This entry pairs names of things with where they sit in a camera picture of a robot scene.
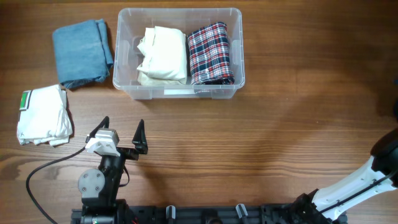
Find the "clear plastic container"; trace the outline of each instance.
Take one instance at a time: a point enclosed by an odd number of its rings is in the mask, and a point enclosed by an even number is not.
[[[138,83],[137,67],[144,56],[137,45],[146,27],[176,28],[184,34],[214,22],[225,22],[229,39],[230,67],[234,85],[165,85],[142,86]],[[122,9],[118,18],[113,85],[137,100],[152,98],[231,98],[244,85],[242,14],[235,8],[209,9]]]

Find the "wooden surface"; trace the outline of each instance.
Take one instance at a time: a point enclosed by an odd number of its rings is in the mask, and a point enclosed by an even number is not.
[[[69,144],[20,146],[21,93],[57,83],[52,32],[103,18],[114,50],[125,7],[236,7],[243,14],[246,84],[231,100],[134,101],[109,77],[68,91]],[[398,4],[394,1],[176,1],[0,6],[0,223],[47,223],[31,202],[32,169],[84,146],[111,118],[130,146],[141,118],[149,153],[127,162],[130,205],[259,205],[293,202],[359,168],[396,127]],[[83,153],[38,172],[31,189],[58,222],[81,207],[80,174],[99,164]],[[398,192],[348,211],[349,223],[396,223]]]

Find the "folded clothing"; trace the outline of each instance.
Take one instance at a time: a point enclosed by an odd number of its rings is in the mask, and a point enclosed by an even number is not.
[[[103,82],[113,66],[103,19],[61,27],[52,34],[59,82],[76,88]]]
[[[60,85],[22,94],[17,138],[20,144],[49,142],[51,146],[69,142],[72,124],[67,113],[67,93]]]
[[[232,85],[226,24],[216,22],[188,35],[192,85]]]
[[[178,29],[146,28],[137,48],[144,55],[137,67],[141,85],[184,85],[187,82],[185,35]]]

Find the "white folded cloth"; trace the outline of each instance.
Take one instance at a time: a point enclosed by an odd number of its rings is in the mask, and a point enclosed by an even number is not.
[[[20,144],[48,141],[51,146],[56,146],[69,142],[72,124],[66,110],[67,93],[60,85],[32,90],[26,101],[27,109],[20,110],[17,125]]]
[[[146,28],[137,48],[145,56],[137,67],[141,85],[185,85],[187,51],[185,34],[178,29]]]

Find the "plaid shirt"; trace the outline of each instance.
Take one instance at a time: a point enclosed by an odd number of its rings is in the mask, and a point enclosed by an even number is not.
[[[188,35],[192,85],[232,85],[226,24],[216,22]]]

